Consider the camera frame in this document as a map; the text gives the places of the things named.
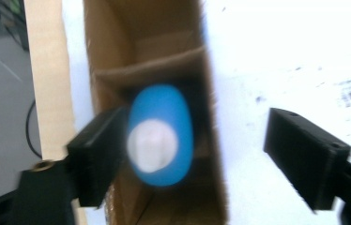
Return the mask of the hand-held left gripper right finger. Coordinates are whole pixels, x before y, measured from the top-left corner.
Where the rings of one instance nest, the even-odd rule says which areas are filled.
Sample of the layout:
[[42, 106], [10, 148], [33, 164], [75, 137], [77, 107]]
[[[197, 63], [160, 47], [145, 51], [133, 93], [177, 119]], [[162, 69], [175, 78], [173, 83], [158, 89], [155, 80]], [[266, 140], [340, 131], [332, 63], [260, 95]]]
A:
[[264, 151], [313, 211], [332, 208], [349, 144], [295, 112], [272, 108]]

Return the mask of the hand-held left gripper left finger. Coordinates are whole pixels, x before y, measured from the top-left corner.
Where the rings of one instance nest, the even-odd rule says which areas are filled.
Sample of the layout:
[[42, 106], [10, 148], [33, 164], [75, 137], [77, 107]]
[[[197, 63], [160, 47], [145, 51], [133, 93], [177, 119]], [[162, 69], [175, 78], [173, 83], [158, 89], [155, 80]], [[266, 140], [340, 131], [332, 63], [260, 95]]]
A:
[[67, 145], [67, 171], [81, 207], [100, 207], [126, 155], [128, 111], [101, 112]]

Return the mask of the blue plastic bottle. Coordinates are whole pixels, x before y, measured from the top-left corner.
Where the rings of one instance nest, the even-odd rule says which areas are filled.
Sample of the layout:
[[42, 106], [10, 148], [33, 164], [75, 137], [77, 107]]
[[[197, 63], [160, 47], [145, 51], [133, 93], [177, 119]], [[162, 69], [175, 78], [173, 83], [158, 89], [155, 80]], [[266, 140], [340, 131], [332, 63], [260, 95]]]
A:
[[151, 85], [130, 108], [127, 154], [131, 167], [145, 183], [171, 186], [188, 173], [193, 156], [189, 107], [172, 85]]

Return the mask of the blue cardboard box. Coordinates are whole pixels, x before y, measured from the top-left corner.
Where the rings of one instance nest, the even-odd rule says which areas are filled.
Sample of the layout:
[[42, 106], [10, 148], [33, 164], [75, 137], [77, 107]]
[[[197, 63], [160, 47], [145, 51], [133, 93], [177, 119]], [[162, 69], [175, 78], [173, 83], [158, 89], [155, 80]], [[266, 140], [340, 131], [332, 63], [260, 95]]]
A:
[[111, 225], [225, 225], [226, 194], [201, 0], [84, 0], [86, 49], [96, 113], [129, 107], [146, 86], [169, 83], [193, 118], [191, 170], [152, 187], [124, 162], [105, 199]]

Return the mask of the light wooden table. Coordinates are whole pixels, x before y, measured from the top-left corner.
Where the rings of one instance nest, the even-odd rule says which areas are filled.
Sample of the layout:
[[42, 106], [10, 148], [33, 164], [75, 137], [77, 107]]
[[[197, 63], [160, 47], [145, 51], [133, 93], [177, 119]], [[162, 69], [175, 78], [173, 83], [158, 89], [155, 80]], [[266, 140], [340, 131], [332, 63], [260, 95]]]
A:
[[59, 160], [75, 134], [62, 0], [25, 0], [24, 7], [42, 157]]

